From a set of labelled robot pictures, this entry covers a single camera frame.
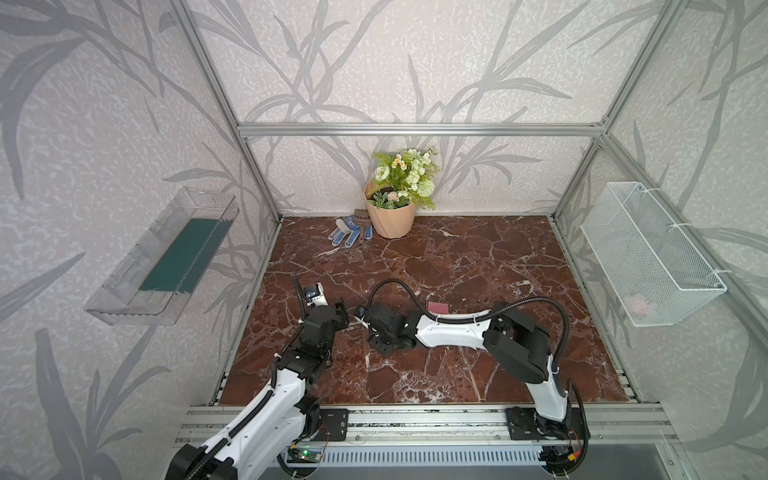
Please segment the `pink block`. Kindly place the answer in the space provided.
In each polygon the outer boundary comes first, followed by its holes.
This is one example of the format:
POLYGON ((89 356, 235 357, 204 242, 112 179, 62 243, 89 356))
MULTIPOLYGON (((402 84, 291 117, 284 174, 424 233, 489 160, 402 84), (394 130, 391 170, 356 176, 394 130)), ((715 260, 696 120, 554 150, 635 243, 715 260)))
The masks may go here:
POLYGON ((436 315, 447 315, 450 313, 449 306, 445 303, 429 302, 427 310, 436 315))

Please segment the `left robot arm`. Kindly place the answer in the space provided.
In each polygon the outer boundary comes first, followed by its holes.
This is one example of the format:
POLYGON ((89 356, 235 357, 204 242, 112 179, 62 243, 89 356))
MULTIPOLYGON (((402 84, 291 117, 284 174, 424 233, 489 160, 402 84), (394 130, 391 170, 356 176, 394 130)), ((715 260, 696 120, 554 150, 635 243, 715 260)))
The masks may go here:
POLYGON ((316 303, 270 369, 252 401, 202 445, 186 444, 173 456, 167 479, 257 479, 294 441, 320 428, 319 400, 310 394, 331 365, 337 332, 347 328, 343 302, 316 303))

